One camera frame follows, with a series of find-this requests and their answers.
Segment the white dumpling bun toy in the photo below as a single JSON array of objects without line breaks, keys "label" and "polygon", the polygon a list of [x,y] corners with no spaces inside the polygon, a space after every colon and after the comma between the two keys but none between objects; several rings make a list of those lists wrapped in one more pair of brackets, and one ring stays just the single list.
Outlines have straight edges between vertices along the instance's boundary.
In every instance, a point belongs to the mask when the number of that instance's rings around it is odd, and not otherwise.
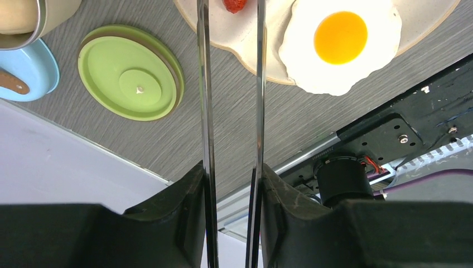
[{"label": "white dumpling bun toy", "polygon": [[38,21],[35,0],[1,0],[1,34],[16,35],[34,31]]}]

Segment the steel tongs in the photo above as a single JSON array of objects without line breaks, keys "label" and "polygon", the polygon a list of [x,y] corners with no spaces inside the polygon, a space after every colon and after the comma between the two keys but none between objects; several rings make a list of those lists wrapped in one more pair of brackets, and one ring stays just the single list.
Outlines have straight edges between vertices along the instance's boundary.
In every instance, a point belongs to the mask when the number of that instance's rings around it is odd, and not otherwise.
[{"label": "steel tongs", "polygon": [[[208,1],[197,1],[197,46],[199,51],[199,87],[201,99],[203,167],[205,172],[205,220],[208,267],[219,266],[216,181],[214,157],[214,125],[211,92],[210,23]],[[249,198],[246,267],[257,267],[262,200],[260,183],[264,165],[264,123],[266,92],[267,27],[266,2],[257,2],[257,78],[256,78],[256,158]]]}]

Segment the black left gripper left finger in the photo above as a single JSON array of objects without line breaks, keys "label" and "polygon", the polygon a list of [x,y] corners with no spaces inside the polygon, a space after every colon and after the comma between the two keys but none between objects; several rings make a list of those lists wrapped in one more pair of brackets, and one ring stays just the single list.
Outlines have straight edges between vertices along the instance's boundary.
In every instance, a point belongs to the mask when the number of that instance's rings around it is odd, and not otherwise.
[{"label": "black left gripper left finger", "polygon": [[204,168],[118,214],[98,204],[1,206],[2,267],[199,267]]}]

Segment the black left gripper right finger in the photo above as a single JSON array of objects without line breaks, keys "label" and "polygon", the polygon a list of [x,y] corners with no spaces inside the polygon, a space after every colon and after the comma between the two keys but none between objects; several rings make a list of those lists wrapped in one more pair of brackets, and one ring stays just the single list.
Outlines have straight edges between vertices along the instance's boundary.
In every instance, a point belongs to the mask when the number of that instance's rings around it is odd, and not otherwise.
[{"label": "black left gripper right finger", "polygon": [[471,267],[472,204],[347,200],[302,219],[262,197],[265,267]]}]

